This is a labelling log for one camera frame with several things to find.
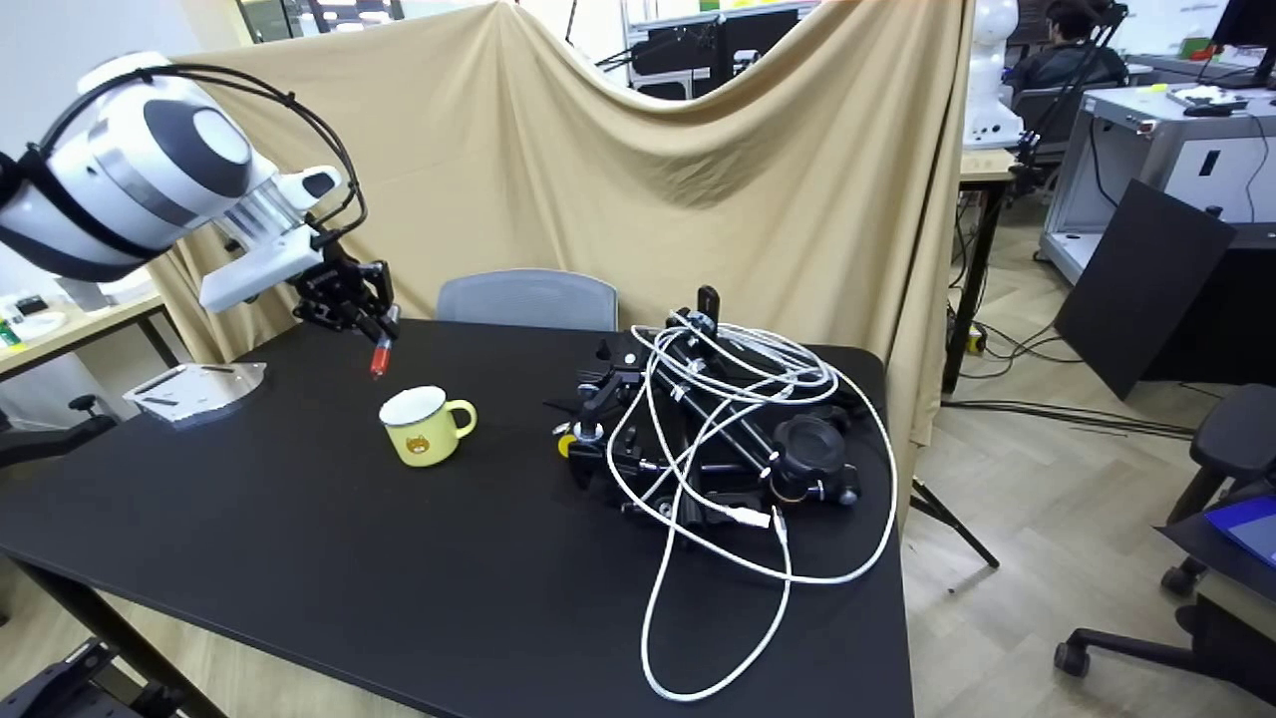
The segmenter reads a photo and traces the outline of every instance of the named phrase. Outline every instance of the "cabinet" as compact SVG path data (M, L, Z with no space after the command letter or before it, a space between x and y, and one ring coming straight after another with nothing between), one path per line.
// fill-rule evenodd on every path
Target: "cabinet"
M1233 115L1187 115L1164 88L1086 91L1040 254L1076 282L1131 181L1218 224L1276 224L1276 91L1234 98Z

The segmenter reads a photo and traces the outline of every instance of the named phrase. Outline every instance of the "metal stand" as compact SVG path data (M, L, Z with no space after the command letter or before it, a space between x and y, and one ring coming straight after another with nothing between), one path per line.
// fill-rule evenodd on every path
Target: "metal stand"
M1004 181L998 181L998 185L961 185L961 192L986 196L986 207L981 207L981 228L978 228L971 254L970 254L970 269L965 269L955 321L949 326L945 397L951 397L951 387L955 387L965 342L970 342L970 324L971 324L971 312L981 306L981 289L986 289L986 274L987 274L987 254L994 254L994 234L998 234L998 224L999 224L1004 189L1010 189Z
M926 484L913 484L910 507L955 532L994 570L999 567L999 559Z
M95 592L14 562L43 593L70 609L95 637L105 637L147 685L164 691L191 718L227 718L194 684L188 684L143 633L134 633Z

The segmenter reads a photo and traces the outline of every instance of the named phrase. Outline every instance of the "floor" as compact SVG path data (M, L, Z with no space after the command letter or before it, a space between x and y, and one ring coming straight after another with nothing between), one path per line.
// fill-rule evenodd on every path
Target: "floor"
M1034 264L1040 207L1019 203L998 234L981 321L1004 334L1046 326L1063 296ZM1086 365L998 355L965 365L955 401L1034 401L1139 415L1191 429L1222 387L1157 385L1113 401ZM1261 718L1270 708L1245 691L1094 655L1086 684L1052 669L1052 645L1072 625L1109 625L1179 643L1171 603L1157 592L1177 551L1153 532L1187 484L1187 442L1136 430L1096 430L1024 415L939 413L926 453L926 478L998 555L999 570L926 515L905 523L905 607L913 699L919 718ZM0 695L82 643L82 631L36 586L4 586L13 624L0 625ZM235 718L410 713L374 695L285 668L240 643L115 603L166 657L176 657Z

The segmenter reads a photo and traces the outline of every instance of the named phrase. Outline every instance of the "tripod leg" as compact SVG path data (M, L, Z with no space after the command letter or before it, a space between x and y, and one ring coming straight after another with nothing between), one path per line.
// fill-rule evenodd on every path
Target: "tripod leg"
M945 523L949 532L955 532L994 570L999 567L999 559L926 486L926 484L913 484L913 494L910 502Z

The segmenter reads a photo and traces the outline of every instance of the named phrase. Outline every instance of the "white cable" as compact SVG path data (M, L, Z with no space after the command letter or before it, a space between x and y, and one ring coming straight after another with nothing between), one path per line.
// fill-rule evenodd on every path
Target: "white cable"
M725 342L732 342L732 351L725 351L717 338L703 334L688 321L675 317L683 326L664 326L664 333L654 333L654 334L643 334L635 326L635 338L650 351L650 365L643 369L643 387L635 390L628 407L623 413L623 421L614 423L614 430L607 435L607 472L610 478L623 486L623 494L644 510L654 523L664 528L664 548L660 548L660 562L656 562L656 576L650 584L650 593L644 593L644 609L643 609L643 631L636 631L636 664L643 664L643 680L644 685L664 699L664 703L703 703L703 699L715 699L720 695L731 684L736 684L760 655L764 645L775 643L776 625L784 624L784 609L790 609L790 593L794 593L794 584L796 586L846 586L846 584L856 584L864 570L877 567L877 559L886 555L888 548L888 535L894 535L894 520L897 520L897 455L894 455L894 442L888 442L888 430L877 415L877 407L870 405L870 397L850 378L841 374L837 369L820 365L808 346L784 338L784 334L771 334L771 333L753 333L753 326L732 326L732 324L717 324L717 334ZM699 369L684 369L679 355L671 355L671 346L679 338L692 334L699 342L707 342L708 351L717 351L720 359L731 359L732 369L743 369L744 374L753 374L753 385L725 385L725 378L715 378L708 371ZM743 359L744 346L749 355L757 359L771 359L775 369L753 369ZM664 438L664 429L656 421L656 405L654 405L654 374L664 371L675 378L683 378L684 387L703 390L703 397L715 397L717 407L703 415L703 429L699 435L675 455L671 438ZM771 510L771 523L760 510L744 510L744 507L720 507L707 494L692 491L688 484L688 466L699 461L699 453L717 438L725 429L749 421L753 413L760 407L814 407L814 405L825 405L837 397L837 387L850 387L856 397L856 405L870 413L874 421L874 430L881 438L881 453L886 453L886 484L888 484L888 502L886 502L886 523L881 523L881 535L877 535L877 548L870 551L870 559L854 570L841 570L841 576L794 576L794 551L790 551L790 532L784 532L784 515L775 507ZM644 415L650 415L650 429L654 429L654 438L656 438L656 453L664 461L660 474L636 494L616 463L614 463L614 442L623 435L623 429L628 429L635 413L644 405ZM650 500L664 486L664 478L675 478L675 500L660 510L650 507ZM699 532L683 528L679 515L683 515L683 494L688 494L699 507L707 510L717 510L743 528L771 528L781 542L781 570L775 567L760 567L753 559L743 559L708 539L703 539ZM757 645L731 669L720 675L715 685L707 691L671 691L656 684L654 668L650 668L650 624L654 624L654 609L656 609L656 599L660 599L660 586L664 586L664 576L671 576L671 562L675 562L675 548L679 539L688 539L699 548L707 548L708 555L743 567L743 570L753 570L760 579L775 579L781 584L781 603L764 625L764 633L757 637Z
M776 334L771 334L771 333L736 333L736 326L725 326L725 333L732 333L736 338L776 338ZM877 407L870 405L870 397L864 397L850 374L841 374L837 369L830 369L830 371L834 371L834 374L861 401L861 407L870 413L870 421L874 421L874 429L877 429L877 438L881 438L881 453L886 453L886 466L888 466L888 474L886 474L886 484L888 484L888 502L886 502L886 523L881 523L877 548L874 548L870 559L864 559L861 567L854 567L854 570L841 570L841 576L794 576L794 570L775 570L775 567L760 567L760 562L753 562L753 559L744 559L744 555L732 555L732 551L703 539L699 532L683 528L679 520L664 520L664 515L654 510L644 500L636 500L635 486L628 486L628 484L616 474L616 466L614 466L614 438L623 435L616 429L627 429L627 423L635 421L643 397L650 390L650 374L654 374L650 369L643 371L643 390L635 390L628 407L623 413L623 421L616 421L614 430L607 435L607 453L603 453L603 455L607 455L607 472L614 474L616 491L623 491L643 515L650 515L654 523L671 528L679 539L688 539L688 542L699 542L703 551L708 551L708 555L717 555L717 559L725 559L725 562L732 562L732 567L743 567L743 570L764 576L764 579L775 579L775 584L796 584L796 586L846 586L846 584L856 584L861 576L870 576L870 570L877 567L877 559L886 555L888 535L894 535L894 520L897 520L897 455L894 455L888 430L886 430Z
M790 532L784 532L784 515L781 510L775 510L775 539L781 542L781 562L784 562L784 576L790 576L794 570L794 555L790 555ZM781 586L781 603L775 607L775 617L771 617L764 633L753 643L753 651L732 669L725 669L715 685L703 685L703 691L671 691L671 685L660 685L660 680L650 668L650 624L654 624L654 607L660 599L660 586L664 586L664 576L671 576L671 562L675 562L675 542L679 542L679 535L664 532L660 567L654 570L654 584L650 584L650 593L644 593L644 609L643 609L636 664L643 664L644 685L656 699L664 699L664 703L707 703L707 699L720 695L731 684L736 684L771 651L775 633L781 631L781 624L790 613L794 584Z

